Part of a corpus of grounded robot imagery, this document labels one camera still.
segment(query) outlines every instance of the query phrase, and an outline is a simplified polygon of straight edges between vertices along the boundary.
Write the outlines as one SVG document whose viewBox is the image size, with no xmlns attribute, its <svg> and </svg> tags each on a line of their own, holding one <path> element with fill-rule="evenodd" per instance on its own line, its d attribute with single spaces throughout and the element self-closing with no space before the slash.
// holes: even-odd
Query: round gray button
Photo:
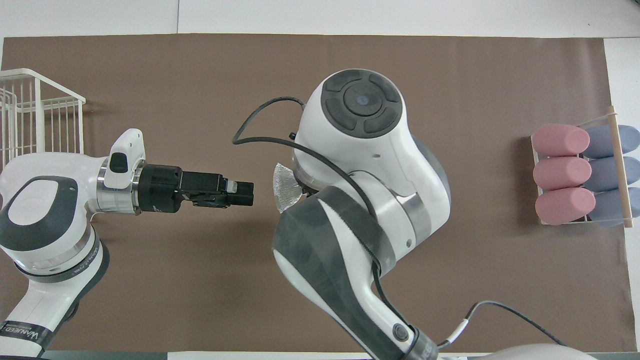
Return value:
<svg viewBox="0 0 640 360">
<path fill-rule="evenodd" d="M 373 115 L 382 107 L 382 97 L 370 83 L 355 83 L 344 92 L 342 99 L 347 109 L 359 116 Z"/>
</svg>

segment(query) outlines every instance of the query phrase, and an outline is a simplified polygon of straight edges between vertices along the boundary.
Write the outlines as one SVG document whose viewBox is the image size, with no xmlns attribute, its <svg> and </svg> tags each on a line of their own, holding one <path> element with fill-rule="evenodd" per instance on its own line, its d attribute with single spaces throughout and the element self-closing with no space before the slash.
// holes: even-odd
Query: pink yarn spool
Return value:
<svg viewBox="0 0 640 360">
<path fill-rule="evenodd" d="M 573 188 L 591 177 L 591 165 L 576 156 L 542 159 L 533 168 L 533 179 L 544 190 Z"/>
<path fill-rule="evenodd" d="M 560 225 L 587 215 L 596 206 L 593 193 L 585 188 L 566 188 L 547 192 L 536 200 L 540 220 Z"/>
<path fill-rule="evenodd" d="M 542 156 L 571 156 L 589 146 L 589 134 L 573 125 L 545 124 L 531 138 L 533 149 Z"/>
</svg>

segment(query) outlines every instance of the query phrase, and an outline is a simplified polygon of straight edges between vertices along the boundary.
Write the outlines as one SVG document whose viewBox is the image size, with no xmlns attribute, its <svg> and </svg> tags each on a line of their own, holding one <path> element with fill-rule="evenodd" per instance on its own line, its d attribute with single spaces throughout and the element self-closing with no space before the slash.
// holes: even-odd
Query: blue foam roller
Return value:
<svg viewBox="0 0 640 360">
<path fill-rule="evenodd" d="M 640 188 L 629 188 L 632 217 L 640 216 Z M 597 223 L 598 225 L 611 227 L 622 224 L 622 201 L 620 201 L 620 189 L 610 190 L 596 194 L 596 207 L 589 213 L 589 218 L 597 220 L 612 220 Z"/>
<path fill-rule="evenodd" d="M 640 146 L 640 131 L 633 126 L 618 125 L 622 153 L 626 154 L 636 150 Z M 613 156 L 613 144 L 608 125 L 596 126 L 587 129 L 589 134 L 589 147 L 582 153 L 589 159 L 602 159 Z"/>
<path fill-rule="evenodd" d="M 627 184 L 633 184 L 640 180 L 640 161 L 631 156 L 625 156 L 625 172 Z M 591 165 L 591 177 L 584 182 L 584 187 L 592 192 L 606 192 L 618 188 L 618 172 L 616 170 L 616 158 L 603 158 L 589 161 Z"/>
</svg>

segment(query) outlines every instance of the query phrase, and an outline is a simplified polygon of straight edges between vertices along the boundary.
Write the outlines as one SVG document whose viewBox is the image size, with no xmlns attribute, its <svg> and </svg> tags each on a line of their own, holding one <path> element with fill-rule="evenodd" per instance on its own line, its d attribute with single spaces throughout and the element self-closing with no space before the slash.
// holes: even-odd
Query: black label band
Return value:
<svg viewBox="0 0 640 360">
<path fill-rule="evenodd" d="M 7 320 L 0 323 L 0 336 L 31 341 L 46 349 L 53 341 L 54 334 L 46 327 L 34 323 Z"/>
</svg>

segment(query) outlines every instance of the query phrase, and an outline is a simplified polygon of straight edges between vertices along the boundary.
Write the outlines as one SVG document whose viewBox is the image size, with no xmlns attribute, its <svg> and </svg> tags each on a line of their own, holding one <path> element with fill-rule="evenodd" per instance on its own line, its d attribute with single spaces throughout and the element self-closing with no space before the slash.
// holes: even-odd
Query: white floor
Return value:
<svg viewBox="0 0 640 360">
<path fill-rule="evenodd" d="M 640 127 L 640 5 L 633 0 L 0 0 L 0 44 L 5 37 L 166 33 L 607 38 L 611 101 L 620 122 Z M 637 223 L 625 237 L 640 334 Z"/>
</svg>

